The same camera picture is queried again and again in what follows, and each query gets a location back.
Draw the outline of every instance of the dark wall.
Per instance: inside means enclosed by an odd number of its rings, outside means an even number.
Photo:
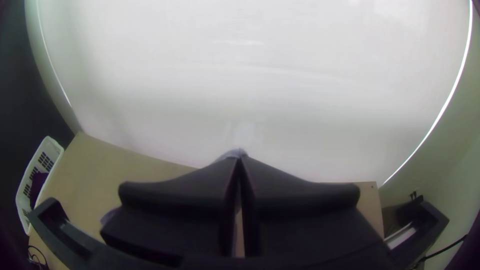
[[[31,52],[23,0],[0,0],[0,222],[25,251],[15,195],[45,136],[64,148],[74,134],[48,95]]]

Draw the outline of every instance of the white edge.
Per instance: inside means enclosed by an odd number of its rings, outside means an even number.
[[[415,153],[418,151],[418,149],[422,146],[422,144],[425,142],[425,140],[429,137],[430,133],[432,133],[435,126],[439,122],[440,118],[442,118],[442,115],[444,114],[445,110],[447,109],[447,107],[450,103],[450,100],[454,96],[455,90],[457,89],[457,85],[459,84],[460,77],[462,76],[462,73],[464,71],[465,62],[467,61],[467,55],[469,53],[469,47],[470,47],[470,39],[471,39],[471,36],[472,36],[472,22],[473,22],[473,3],[472,3],[472,0],[470,0],[470,16],[469,16],[469,22],[468,22],[468,33],[467,33],[467,36],[466,36],[465,51],[463,52],[463,58],[461,60],[460,69],[458,70],[458,74],[456,76],[455,83],[453,84],[453,87],[451,88],[450,94],[448,95],[448,98],[446,99],[445,104],[443,104],[443,107],[441,108],[440,113],[438,114],[435,121],[433,122],[433,125],[431,126],[430,130],[427,132],[425,137],[421,140],[420,144],[416,147],[416,149],[413,151],[413,153],[411,153],[411,155],[405,160],[405,162],[403,162],[402,165],[400,165],[400,167],[398,167],[398,169],[396,169],[396,171],[393,172],[390,175],[390,177],[387,178],[387,180],[385,180],[385,182],[383,182],[383,184],[381,184],[381,186],[385,185],[398,171],[400,171],[400,169],[413,157],[413,155],[415,155]]]

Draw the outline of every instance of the white laundry basket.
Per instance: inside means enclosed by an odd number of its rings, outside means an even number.
[[[42,196],[42,193],[45,190],[45,187],[49,184],[52,173],[57,165],[57,162],[60,160],[64,153],[63,147],[58,144],[54,139],[49,136],[46,136],[35,154],[33,155],[28,167],[23,174],[21,179],[20,186],[16,192],[15,203],[16,209],[18,211],[18,217],[20,218],[21,225],[23,230],[27,235],[30,235],[32,230],[32,225],[27,217],[27,214],[32,211],[30,207],[30,191],[32,188],[32,177],[35,173],[49,173],[45,183],[41,187],[38,198],[35,202],[35,207],[39,203],[39,198]]]

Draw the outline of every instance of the wooden board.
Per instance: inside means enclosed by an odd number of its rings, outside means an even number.
[[[158,182],[176,178],[195,168],[155,159],[79,133],[65,150],[50,183],[40,198],[60,201],[70,221],[93,238],[100,236],[100,219],[109,210],[121,205],[118,186],[125,181]],[[375,182],[356,183],[361,190],[358,209],[383,237],[382,211]],[[241,216],[237,216],[237,237],[242,238]],[[243,256],[243,241],[237,242],[236,253]],[[40,249],[50,269],[67,269],[45,246],[35,230],[29,244]]]

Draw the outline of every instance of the white backdrop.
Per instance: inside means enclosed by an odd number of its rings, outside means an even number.
[[[87,134],[193,167],[242,147],[309,181],[379,186],[445,109],[472,17],[468,0],[25,8],[42,78]]]

